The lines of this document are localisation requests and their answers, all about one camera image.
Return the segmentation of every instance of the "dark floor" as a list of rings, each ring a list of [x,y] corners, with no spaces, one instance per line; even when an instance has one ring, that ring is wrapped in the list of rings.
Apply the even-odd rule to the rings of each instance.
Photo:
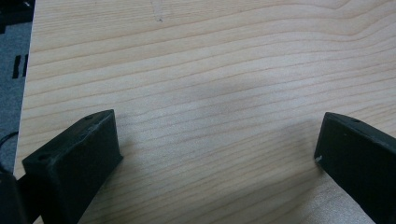
[[[5,27],[4,33],[0,32],[0,139],[19,130],[32,23]],[[10,172],[17,140],[14,135],[3,145],[0,141],[0,162]]]

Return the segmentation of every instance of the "small mark on wood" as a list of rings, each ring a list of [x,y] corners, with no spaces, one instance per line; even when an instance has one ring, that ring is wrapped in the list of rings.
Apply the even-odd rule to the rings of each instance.
[[[155,21],[163,22],[163,0],[150,0]]]

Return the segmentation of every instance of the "wooden table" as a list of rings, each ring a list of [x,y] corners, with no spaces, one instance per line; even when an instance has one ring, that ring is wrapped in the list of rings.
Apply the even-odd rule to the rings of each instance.
[[[395,1],[37,1],[21,159],[114,108],[81,223],[372,223],[314,164],[326,111],[396,135]]]

